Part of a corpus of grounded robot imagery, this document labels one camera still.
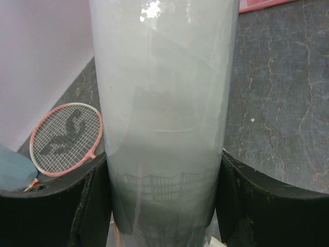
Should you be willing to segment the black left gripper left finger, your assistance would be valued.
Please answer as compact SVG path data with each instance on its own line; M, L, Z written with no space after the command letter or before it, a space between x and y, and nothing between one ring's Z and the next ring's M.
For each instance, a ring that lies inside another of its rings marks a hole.
M26 192L1 191L1 246L105 246L112 214L102 153Z

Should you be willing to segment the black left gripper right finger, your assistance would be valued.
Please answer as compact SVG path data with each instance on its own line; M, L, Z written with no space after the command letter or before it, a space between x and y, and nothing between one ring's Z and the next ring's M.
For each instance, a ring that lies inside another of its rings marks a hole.
M223 151L216 213L228 246L328 246L328 195L273 179Z

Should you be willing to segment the white shuttlecock tube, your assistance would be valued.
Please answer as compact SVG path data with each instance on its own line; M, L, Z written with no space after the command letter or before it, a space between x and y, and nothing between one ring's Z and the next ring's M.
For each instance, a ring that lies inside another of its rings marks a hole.
M203 246L239 1L90 1L117 246Z

